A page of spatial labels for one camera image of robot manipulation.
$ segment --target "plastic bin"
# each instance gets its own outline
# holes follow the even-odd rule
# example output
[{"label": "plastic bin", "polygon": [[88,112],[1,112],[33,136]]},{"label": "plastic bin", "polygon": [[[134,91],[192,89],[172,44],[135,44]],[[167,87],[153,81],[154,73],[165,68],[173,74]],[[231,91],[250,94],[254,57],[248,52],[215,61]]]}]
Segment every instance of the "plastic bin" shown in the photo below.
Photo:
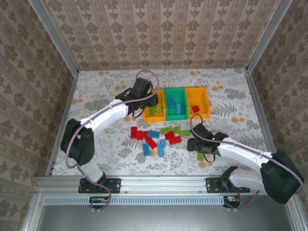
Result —
[{"label": "plastic bin", "polygon": [[[164,89],[165,105],[166,105],[166,120],[181,120],[188,119],[188,105],[185,96],[184,88]],[[174,107],[169,107],[169,97],[174,98]],[[181,114],[177,115],[176,105],[181,104]]]},{"label": "plastic bin", "polygon": [[165,98],[164,98],[164,90],[157,91],[158,96],[158,104],[156,107],[160,106],[162,111],[157,113],[155,111],[154,116],[149,115],[150,108],[146,107],[143,113],[143,120],[145,122],[156,122],[156,121],[165,121],[166,120],[166,106],[165,106]]},{"label": "plastic bin", "polygon": [[[200,114],[203,118],[210,118],[210,102],[207,98],[207,92],[204,87],[200,88],[185,88],[187,103],[188,103],[188,118],[190,119],[193,114]],[[193,112],[193,106],[198,105],[199,112]]]}]

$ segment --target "wire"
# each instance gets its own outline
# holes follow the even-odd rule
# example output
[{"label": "wire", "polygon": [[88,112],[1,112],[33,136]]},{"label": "wire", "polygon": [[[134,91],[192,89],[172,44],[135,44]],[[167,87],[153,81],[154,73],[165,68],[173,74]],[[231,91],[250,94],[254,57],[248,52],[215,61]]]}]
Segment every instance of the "wire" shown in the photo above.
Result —
[{"label": "wire", "polygon": [[123,102],[119,102],[119,103],[115,103],[113,105],[111,105],[110,107],[107,107],[103,110],[101,110],[98,114],[96,114],[95,116],[93,116],[92,118],[90,118],[88,121],[86,121],[84,124],[80,125],[80,127],[75,131],[75,133],[72,135],[72,138],[70,140],[70,142],[68,143],[68,146],[67,146],[67,150],[66,150],[66,153],[65,153],[65,165],[69,168],[69,169],[72,169],[72,168],[75,168],[77,167],[77,169],[81,172],[81,174],[85,177],[85,179],[87,179],[90,183],[96,185],[96,186],[99,186],[99,187],[102,187],[103,189],[105,189],[108,194],[109,194],[109,197],[108,197],[108,201],[107,203],[100,209],[100,210],[103,210],[105,209],[110,201],[111,201],[111,192],[108,188],[106,188],[104,185],[102,184],[98,184],[96,182],[93,182],[89,177],[86,176],[86,174],[84,173],[84,171],[82,171],[82,169],[80,168],[80,165],[78,164],[74,164],[72,166],[69,165],[68,163],[68,156],[69,156],[69,152],[71,150],[71,147],[72,147],[72,144],[73,144],[73,141],[75,140],[76,136],[78,135],[78,133],[88,124],[90,123],[92,120],[95,120],[97,117],[99,117],[101,114],[109,111],[109,110],[112,110],[114,107],[117,107],[119,105],[122,105],[122,104],[125,104],[125,103],[134,103],[134,102],[140,102],[140,101],[144,101],[144,100],[147,100],[151,97],[153,97],[157,91],[158,91],[158,88],[159,88],[159,79],[158,79],[158,76],[153,72],[153,71],[150,71],[150,70],[141,70],[139,71],[137,74],[136,74],[136,79],[138,78],[138,75],[142,72],[145,72],[145,73],[151,73],[152,76],[154,76],[156,78],[156,81],[157,81],[157,86],[156,86],[156,89],[155,91],[151,94],[151,95],[148,95],[144,98],[141,98],[141,99],[136,99],[136,100],[128,100],[128,101],[123,101]]},{"label": "wire", "polygon": [[216,160],[216,157],[215,157],[215,156],[216,156],[216,155],[213,154],[213,160],[212,160],[212,161],[209,161],[209,160],[207,159],[207,157],[205,156],[205,153],[203,153],[204,159],[205,159],[207,162],[209,162],[209,163],[212,163],[212,162],[214,162],[214,161]]},{"label": "wire", "polygon": [[[80,167],[79,165],[77,166],[77,169],[81,172],[81,174],[84,176],[84,178],[87,179],[87,181],[89,181],[91,184],[94,184],[94,185],[96,185],[96,186],[102,187],[103,189],[105,189],[105,190],[108,192],[108,201],[107,201],[106,204],[105,204],[102,208],[100,208],[99,210],[105,209],[105,208],[109,205],[109,203],[110,203],[110,201],[111,201],[111,192],[110,192],[110,190],[109,190],[106,186],[104,186],[104,185],[102,185],[102,184],[98,184],[98,183],[92,181],[89,177],[87,177],[87,175],[84,173],[84,171],[82,171],[82,169],[81,169],[81,167]],[[93,208],[93,200],[91,201],[90,207],[91,207],[91,209],[92,209],[93,211],[94,211],[94,210],[98,210],[98,209]]]},{"label": "wire", "polygon": [[256,154],[256,155],[258,155],[258,156],[261,156],[261,157],[263,157],[263,158],[268,159],[269,161],[273,162],[274,164],[276,164],[276,165],[278,165],[279,167],[282,167],[284,170],[288,171],[288,172],[299,182],[299,184],[300,184],[300,190],[297,191],[297,192],[295,192],[295,194],[300,194],[300,193],[303,193],[303,192],[304,192],[304,190],[305,190],[304,183],[303,183],[303,181],[299,178],[299,176],[298,176],[296,173],[294,173],[291,169],[289,169],[289,168],[286,167],[285,165],[279,163],[277,160],[274,160],[274,159],[272,159],[272,158],[270,158],[270,157],[268,157],[268,156],[266,156],[266,155],[263,155],[261,151],[256,151],[256,150],[254,150],[254,149],[251,149],[251,148],[249,148],[249,147],[246,147],[246,146],[244,146],[244,145],[242,145],[242,144],[239,144],[239,143],[236,143],[236,142],[216,141],[216,140],[210,140],[210,139],[203,138],[202,136],[199,136],[199,135],[194,131],[193,125],[192,125],[192,124],[193,124],[193,120],[192,120],[192,119],[193,119],[196,115],[199,116],[199,117],[201,118],[201,123],[203,123],[203,118],[202,118],[202,116],[201,116],[200,114],[194,114],[194,115],[191,117],[191,119],[190,119],[190,127],[191,127],[191,130],[192,130],[193,134],[194,134],[196,137],[198,137],[198,138],[200,138],[200,139],[202,139],[202,140],[204,140],[204,141],[207,141],[207,142],[231,144],[232,146],[239,147],[239,148],[244,149],[244,150],[246,150],[246,151],[248,151],[248,152],[251,152],[251,153],[253,153],[253,154]]},{"label": "wire", "polygon": [[232,205],[228,204],[225,202],[225,205],[229,206],[230,208],[234,208],[234,210],[238,210],[238,209],[242,209],[242,208],[246,208],[247,206],[249,206],[254,200],[255,198],[258,196],[260,190],[256,192],[256,194],[243,206],[240,206],[240,207],[237,207],[237,208],[234,208]]},{"label": "wire", "polygon": [[132,113],[132,117],[133,118],[138,118],[139,116],[141,116],[142,115],[142,113],[144,112],[144,110],[145,110],[145,108],[143,108],[143,110],[140,112],[140,114],[139,115],[137,115],[137,116],[135,116],[135,111],[133,111],[133,113]]}]

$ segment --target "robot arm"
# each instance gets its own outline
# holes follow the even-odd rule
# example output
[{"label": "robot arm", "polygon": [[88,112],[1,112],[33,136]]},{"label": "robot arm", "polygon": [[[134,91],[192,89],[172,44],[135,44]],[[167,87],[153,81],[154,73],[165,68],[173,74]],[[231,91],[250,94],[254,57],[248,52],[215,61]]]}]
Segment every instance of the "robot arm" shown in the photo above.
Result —
[{"label": "robot arm", "polygon": [[226,134],[218,132],[213,135],[203,124],[198,124],[193,130],[199,136],[209,139],[222,141],[221,143],[207,142],[198,138],[194,133],[194,138],[187,142],[188,151],[199,151],[231,158],[251,168],[252,170],[230,167],[221,175],[222,190],[228,192],[229,188],[250,188],[266,192],[273,200],[285,204],[300,187],[298,180],[288,171],[273,163],[269,159],[278,161],[293,171],[301,180],[303,177],[293,164],[289,156],[282,152],[276,153],[263,152],[246,145],[239,144],[237,141],[228,137]]},{"label": "robot arm", "polygon": [[80,121],[71,119],[67,122],[61,142],[61,150],[64,152],[67,151],[69,142],[77,129],[87,123],[74,139],[68,157],[73,158],[77,162],[82,171],[91,181],[104,185],[105,180],[104,172],[97,166],[93,159],[95,153],[95,138],[106,127],[110,126],[118,119],[124,118],[131,113],[134,115],[134,112],[138,109],[156,106],[158,104],[157,94],[147,100],[142,100],[152,94],[148,93],[150,88],[153,89],[153,85],[150,81],[143,78],[137,78],[133,88],[126,89],[123,93],[117,95],[115,100],[102,110]]}]

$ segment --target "lego brick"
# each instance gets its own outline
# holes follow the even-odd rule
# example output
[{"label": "lego brick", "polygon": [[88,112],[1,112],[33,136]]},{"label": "lego brick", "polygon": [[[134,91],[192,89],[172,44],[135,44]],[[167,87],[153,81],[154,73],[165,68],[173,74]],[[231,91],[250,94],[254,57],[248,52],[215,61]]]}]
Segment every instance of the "lego brick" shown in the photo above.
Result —
[{"label": "lego brick", "polygon": [[191,131],[189,130],[183,130],[179,132],[179,135],[183,137],[183,136],[191,136],[192,134]]},{"label": "lego brick", "polygon": [[193,112],[199,112],[200,108],[198,107],[198,105],[192,106],[192,111]]},{"label": "lego brick", "polygon": [[155,149],[157,147],[157,144],[153,141],[151,137],[146,138],[145,141],[149,144],[149,146],[152,149]]},{"label": "lego brick", "polygon": [[165,146],[166,146],[166,140],[160,140],[159,142],[160,142],[160,144],[162,145],[162,147],[165,147]]},{"label": "lego brick", "polygon": [[137,131],[137,140],[142,141],[143,140],[143,132]]},{"label": "lego brick", "polygon": [[163,149],[163,146],[159,143],[157,145],[157,148],[158,148],[158,154],[159,154],[159,157],[164,157],[164,149]]},{"label": "lego brick", "polygon": [[131,139],[136,139],[137,138],[137,127],[131,127],[130,138]]},{"label": "lego brick", "polygon": [[173,144],[176,144],[176,143],[181,143],[181,142],[182,142],[181,136],[175,136],[175,137],[169,139],[170,145],[173,145]]},{"label": "lego brick", "polygon": [[176,126],[176,127],[173,128],[173,133],[174,134],[178,134],[179,131],[180,131],[180,127],[179,126]]},{"label": "lego brick", "polygon": [[181,115],[181,114],[182,114],[181,104],[177,103],[177,115]]},{"label": "lego brick", "polygon": [[157,108],[155,108],[155,111],[156,111],[157,113],[160,113],[160,112],[162,111],[161,106],[158,106]]},{"label": "lego brick", "polygon": [[144,144],[142,145],[142,148],[143,148],[143,154],[144,154],[144,156],[150,156],[149,144],[144,143]]},{"label": "lego brick", "polygon": [[165,139],[166,139],[166,140],[169,140],[169,139],[171,139],[171,138],[173,138],[173,137],[174,137],[173,131],[170,131],[170,132],[168,132],[167,134],[165,134]]},{"label": "lego brick", "polygon": [[144,131],[142,132],[142,137],[145,139],[148,137],[148,132],[147,131]]},{"label": "lego brick", "polygon": [[172,127],[161,128],[160,129],[160,134],[165,135],[165,134],[167,134],[170,131],[172,131]]},{"label": "lego brick", "polygon": [[155,107],[150,107],[149,116],[155,116]]},{"label": "lego brick", "polygon": [[148,131],[148,137],[159,139],[159,131]]},{"label": "lego brick", "polygon": [[168,101],[169,101],[169,107],[174,107],[174,98],[173,97],[169,97],[168,98]]},{"label": "lego brick", "polygon": [[204,161],[203,153],[197,152],[197,161]]}]

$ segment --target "patterned wall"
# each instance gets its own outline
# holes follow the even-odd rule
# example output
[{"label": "patterned wall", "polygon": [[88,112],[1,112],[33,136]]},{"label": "patterned wall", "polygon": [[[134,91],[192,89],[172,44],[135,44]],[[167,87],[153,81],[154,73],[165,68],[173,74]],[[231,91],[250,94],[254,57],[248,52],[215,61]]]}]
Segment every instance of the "patterned wall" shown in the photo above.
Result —
[{"label": "patterned wall", "polygon": [[43,0],[79,69],[245,66],[278,0]]},{"label": "patterned wall", "polygon": [[[308,1],[294,0],[253,70],[276,146],[303,173],[308,193]],[[308,197],[302,196],[308,212]]]},{"label": "patterned wall", "polygon": [[0,1],[0,230],[18,230],[45,175],[72,76],[26,0]]}]

